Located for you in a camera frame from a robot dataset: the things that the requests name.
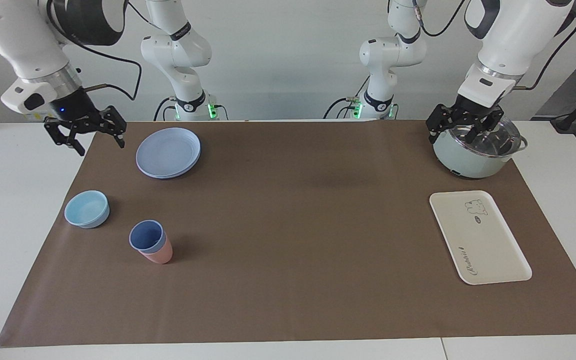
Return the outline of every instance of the pink cup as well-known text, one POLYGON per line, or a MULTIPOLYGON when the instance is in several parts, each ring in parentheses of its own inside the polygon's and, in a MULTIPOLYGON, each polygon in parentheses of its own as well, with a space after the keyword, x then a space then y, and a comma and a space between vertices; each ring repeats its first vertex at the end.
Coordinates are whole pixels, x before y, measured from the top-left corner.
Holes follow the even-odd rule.
POLYGON ((130 246, 146 259, 156 264, 166 264, 172 259, 172 245, 162 224, 146 219, 135 225, 128 236, 130 246))

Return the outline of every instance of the cooking pot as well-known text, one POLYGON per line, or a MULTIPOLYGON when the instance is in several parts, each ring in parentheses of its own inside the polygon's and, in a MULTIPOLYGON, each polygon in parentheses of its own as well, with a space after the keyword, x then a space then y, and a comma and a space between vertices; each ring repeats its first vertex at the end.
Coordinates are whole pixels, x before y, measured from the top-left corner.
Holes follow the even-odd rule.
POLYGON ((466 134, 472 125, 458 125, 442 132, 434 142, 434 153, 451 173, 481 179, 496 174, 512 158, 524 150, 528 141, 507 118, 502 118, 492 131, 483 132, 472 143, 466 134))

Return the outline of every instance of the white tray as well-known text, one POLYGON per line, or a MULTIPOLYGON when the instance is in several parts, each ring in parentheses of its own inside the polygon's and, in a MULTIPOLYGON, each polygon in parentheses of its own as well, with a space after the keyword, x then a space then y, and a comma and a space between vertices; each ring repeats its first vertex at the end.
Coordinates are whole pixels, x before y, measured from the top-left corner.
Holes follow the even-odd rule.
POLYGON ((525 281, 533 271, 486 191, 434 193, 430 206, 459 277, 469 285, 525 281))

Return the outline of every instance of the white tabletop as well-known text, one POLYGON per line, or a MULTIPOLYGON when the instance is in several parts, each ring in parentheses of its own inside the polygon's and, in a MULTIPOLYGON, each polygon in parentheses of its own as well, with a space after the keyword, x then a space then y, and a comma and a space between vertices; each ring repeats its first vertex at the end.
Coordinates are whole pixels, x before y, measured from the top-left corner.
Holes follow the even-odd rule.
MULTIPOLYGON (((549 123, 517 126, 530 146, 514 159, 576 266, 576 139, 557 134, 549 123)), ((80 136, 85 148, 91 139, 90 134, 80 136)), ((40 124, 0 124, 0 331, 81 163, 73 150, 55 146, 40 124)), ((57 346, 0 349, 0 359, 105 359, 110 353, 183 360, 568 359, 576 358, 576 335, 57 346)))

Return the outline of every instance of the light blue bowl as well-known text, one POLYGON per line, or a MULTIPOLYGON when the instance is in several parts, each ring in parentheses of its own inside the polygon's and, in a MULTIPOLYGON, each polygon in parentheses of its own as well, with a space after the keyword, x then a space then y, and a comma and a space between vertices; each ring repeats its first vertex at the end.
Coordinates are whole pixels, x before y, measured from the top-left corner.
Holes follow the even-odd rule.
POLYGON ((92 229, 108 219, 110 206, 105 194, 101 191, 89 190, 70 199, 63 214, 71 225, 92 229))

